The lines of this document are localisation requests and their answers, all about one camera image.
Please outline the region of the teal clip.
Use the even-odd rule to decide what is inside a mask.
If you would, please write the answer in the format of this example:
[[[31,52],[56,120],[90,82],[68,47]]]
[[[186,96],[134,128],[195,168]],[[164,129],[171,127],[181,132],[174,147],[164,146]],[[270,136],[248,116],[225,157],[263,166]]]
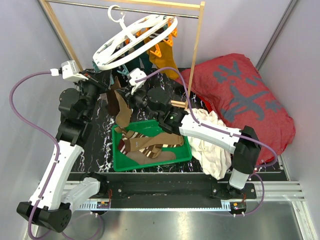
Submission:
[[[117,72],[126,78],[128,78],[130,75],[130,72],[125,64],[118,66]]]

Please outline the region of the white round clip hanger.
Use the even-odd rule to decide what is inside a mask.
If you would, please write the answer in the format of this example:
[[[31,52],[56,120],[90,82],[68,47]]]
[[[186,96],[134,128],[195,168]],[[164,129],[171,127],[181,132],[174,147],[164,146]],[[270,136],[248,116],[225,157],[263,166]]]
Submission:
[[[125,14],[123,12],[121,13],[122,17],[117,20],[112,17],[111,11],[117,7],[118,5],[110,6],[107,10],[107,16],[111,21],[120,25],[121,31],[105,42],[94,53],[92,58],[99,70],[105,71],[119,67],[154,46],[156,47],[156,51],[153,51],[152,54],[161,57],[161,51],[158,47],[158,43],[161,41],[166,42],[169,46],[173,45],[173,32],[178,25],[177,17],[150,14],[126,26],[124,21]],[[167,28],[161,34],[134,50],[132,53],[118,59],[164,26],[167,26]]]

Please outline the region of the tan brown sock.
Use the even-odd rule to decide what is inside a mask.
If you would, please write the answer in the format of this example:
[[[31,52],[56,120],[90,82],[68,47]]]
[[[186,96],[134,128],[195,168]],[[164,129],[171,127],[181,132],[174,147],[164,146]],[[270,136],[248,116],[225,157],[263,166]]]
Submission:
[[[119,113],[115,117],[115,123],[119,128],[125,129],[130,124],[132,110],[129,108],[124,98],[117,91],[115,91],[115,96],[119,105]]]

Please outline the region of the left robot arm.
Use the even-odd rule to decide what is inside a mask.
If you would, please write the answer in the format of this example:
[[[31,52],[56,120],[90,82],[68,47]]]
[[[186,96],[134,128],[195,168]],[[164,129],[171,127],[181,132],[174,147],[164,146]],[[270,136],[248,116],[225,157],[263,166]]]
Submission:
[[[17,82],[9,94],[9,104],[13,112],[23,122],[48,136],[54,150],[45,173],[28,201],[20,202],[16,212],[27,220],[27,231],[31,239],[36,236],[32,227],[38,226],[49,231],[62,233],[68,226],[72,213],[87,199],[95,196],[103,198],[108,193],[107,178],[90,172],[67,193],[63,193],[74,162],[81,154],[92,130],[92,116],[99,95],[106,91],[104,82],[90,75],[74,80],[78,89],[68,88],[59,96],[58,110],[61,113],[56,136],[25,119],[16,109],[13,97],[15,90],[26,80],[45,75],[46,72],[30,74]]]

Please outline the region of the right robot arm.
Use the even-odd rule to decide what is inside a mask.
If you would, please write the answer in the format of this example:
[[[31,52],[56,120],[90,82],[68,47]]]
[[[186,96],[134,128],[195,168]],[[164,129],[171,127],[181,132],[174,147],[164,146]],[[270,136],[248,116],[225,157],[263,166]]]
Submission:
[[[227,128],[197,119],[191,111],[172,106],[171,98],[160,87],[145,91],[131,86],[125,89],[124,99],[130,107],[151,114],[166,133],[197,138],[228,151],[232,155],[228,195],[236,199],[244,194],[246,181],[254,173],[261,151],[253,128]]]

